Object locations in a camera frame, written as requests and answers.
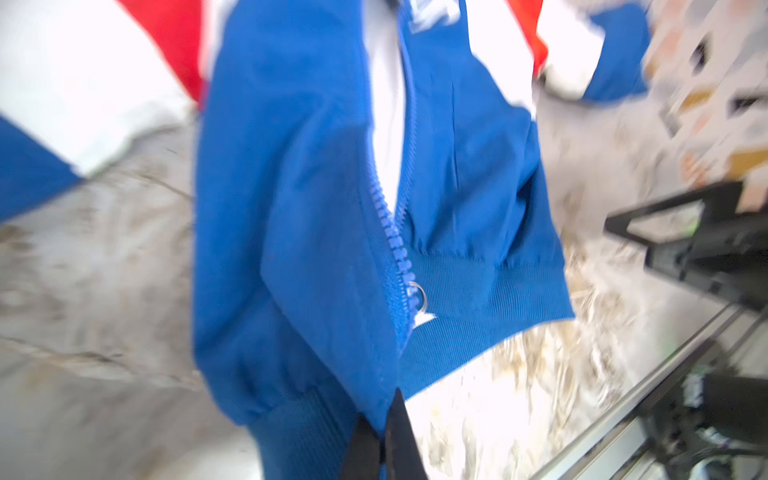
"blue jacket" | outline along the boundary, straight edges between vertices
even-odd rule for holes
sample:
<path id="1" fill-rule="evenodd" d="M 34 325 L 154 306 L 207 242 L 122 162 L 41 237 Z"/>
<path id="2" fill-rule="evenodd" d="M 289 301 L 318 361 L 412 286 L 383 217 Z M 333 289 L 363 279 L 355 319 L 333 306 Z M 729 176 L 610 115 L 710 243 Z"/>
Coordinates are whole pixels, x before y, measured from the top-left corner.
<path id="1" fill-rule="evenodd" d="M 399 7 L 406 115 L 392 210 L 372 150 L 361 0 L 240 0 L 230 16 L 198 152 L 194 347 L 218 405 L 257 438 L 268 480 L 335 478 L 357 412 L 381 432 L 396 388 L 408 398 L 573 316 L 530 93 L 513 91 L 519 78 L 472 24 L 493 12 L 467 1 L 426 26 Z M 567 98 L 644 91 L 642 10 L 593 22 L 586 80 L 554 62 L 570 42 L 543 38 L 553 62 L 521 63 L 529 88 L 541 74 Z M 435 315 L 415 329 L 412 282 Z"/>

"red fabric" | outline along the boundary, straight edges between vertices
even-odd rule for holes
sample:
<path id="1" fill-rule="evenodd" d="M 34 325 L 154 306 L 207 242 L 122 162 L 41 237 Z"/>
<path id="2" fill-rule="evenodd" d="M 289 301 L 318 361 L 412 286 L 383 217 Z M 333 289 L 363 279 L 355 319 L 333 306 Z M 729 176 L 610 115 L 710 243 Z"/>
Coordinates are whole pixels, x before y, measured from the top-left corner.
<path id="1" fill-rule="evenodd" d="M 547 45 L 536 35 L 538 17 L 541 14 L 543 0 L 507 0 L 509 8 L 518 19 L 520 29 L 523 31 L 528 46 L 533 53 L 533 75 L 538 77 L 544 62 L 547 61 L 549 50 Z"/>
<path id="2" fill-rule="evenodd" d="M 118 0 L 154 39 L 165 61 L 195 101 L 203 79 L 197 67 L 203 27 L 202 0 Z"/>

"jacket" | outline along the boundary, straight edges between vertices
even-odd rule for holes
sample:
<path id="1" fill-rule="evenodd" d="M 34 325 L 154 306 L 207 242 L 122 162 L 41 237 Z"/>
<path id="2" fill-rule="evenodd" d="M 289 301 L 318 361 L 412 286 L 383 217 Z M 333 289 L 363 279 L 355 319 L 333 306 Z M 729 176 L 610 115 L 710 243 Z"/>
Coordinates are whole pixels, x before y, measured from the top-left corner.
<path id="1" fill-rule="evenodd" d="M 377 2 L 240 0 L 210 84 L 195 358 L 267 479 L 336 477 L 357 412 L 381 433 L 398 388 L 573 316 L 531 81 L 571 100 L 645 91 L 636 5 L 590 21 L 558 0 Z"/>

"metal ring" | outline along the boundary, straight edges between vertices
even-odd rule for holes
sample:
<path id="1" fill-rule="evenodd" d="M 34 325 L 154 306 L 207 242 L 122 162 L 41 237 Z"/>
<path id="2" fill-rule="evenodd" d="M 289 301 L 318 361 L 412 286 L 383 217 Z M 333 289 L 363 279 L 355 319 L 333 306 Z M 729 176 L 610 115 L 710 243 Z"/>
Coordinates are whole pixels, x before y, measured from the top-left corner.
<path id="1" fill-rule="evenodd" d="M 415 286 L 422 293 L 422 305 L 419 307 L 419 313 L 425 313 L 427 311 L 427 292 L 424 291 L 421 285 L 416 282 L 409 283 L 410 286 Z"/>

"marble surface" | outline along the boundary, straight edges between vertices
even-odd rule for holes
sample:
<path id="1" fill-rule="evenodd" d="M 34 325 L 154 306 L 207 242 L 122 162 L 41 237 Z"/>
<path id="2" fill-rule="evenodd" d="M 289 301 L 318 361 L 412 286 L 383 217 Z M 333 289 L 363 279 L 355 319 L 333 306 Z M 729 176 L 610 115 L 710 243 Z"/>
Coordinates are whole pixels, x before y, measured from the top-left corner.
<path id="1" fill-rule="evenodd" d="M 508 339 L 408 402 L 433 480 L 528 478 L 680 345 L 717 303 L 602 233 L 616 209 L 768 174 L 764 0 L 656 0 L 647 98 L 542 95 L 553 218 L 577 318 Z M 703 39 L 706 62 L 691 60 Z M 8 480 L 260 477 L 189 351 L 195 127 L 0 226 L 0 472 Z M 690 217 L 657 221 L 684 230 Z"/>

